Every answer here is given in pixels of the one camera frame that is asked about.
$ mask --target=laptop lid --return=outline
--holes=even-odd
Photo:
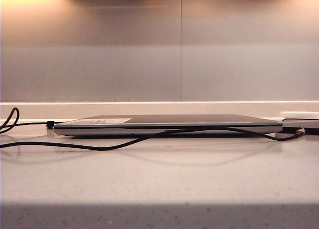
[[[132,135],[201,126],[236,127],[261,133],[282,130],[279,121],[235,114],[99,115],[60,123],[55,125],[54,130],[56,134],[68,136]]]

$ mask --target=sticker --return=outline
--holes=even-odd
[[[125,123],[132,118],[84,118],[69,123],[84,123],[84,124],[101,124],[101,123]]]

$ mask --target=grout line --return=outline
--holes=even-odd
[[[183,101],[183,22],[182,22],[182,0],[180,0],[180,101]]]

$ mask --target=white countertop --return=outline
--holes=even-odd
[[[129,139],[17,127],[11,141],[96,146]],[[303,228],[319,225],[319,136],[150,139],[107,152],[1,151],[3,228]]]

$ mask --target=laptop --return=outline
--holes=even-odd
[[[280,121],[235,114],[161,114],[161,115],[99,115],[54,126],[54,132],[66,136],[143,136],[182,128],[207,126],[234,127],[258,133],[275,133],[283,129]],[[231,133],[224,130],[187,132],[182,134]]]

